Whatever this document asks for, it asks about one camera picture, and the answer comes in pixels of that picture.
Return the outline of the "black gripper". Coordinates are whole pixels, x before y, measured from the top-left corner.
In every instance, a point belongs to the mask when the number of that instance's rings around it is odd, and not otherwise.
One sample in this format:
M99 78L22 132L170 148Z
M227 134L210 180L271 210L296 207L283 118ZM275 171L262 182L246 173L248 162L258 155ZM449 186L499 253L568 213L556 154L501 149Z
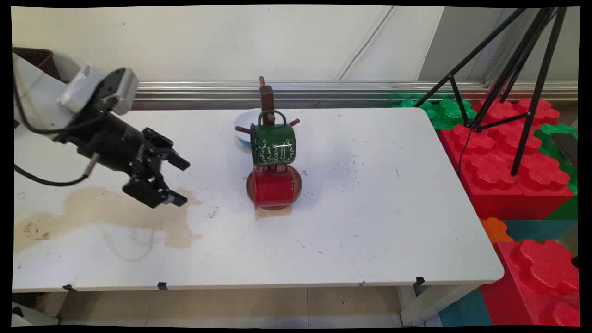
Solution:
M166 160L175 168L185 171L190 163L182 158L173 142L149 127L139 131L114 114L79 129L67 131L65 141L77 147L87 158L97 153L98 163L113 171L127 173L129 180L123 185L125 194L155 209L160 205L184 206L188 198L171 190L160 169L148 170L142 156L148 142L148 155Z

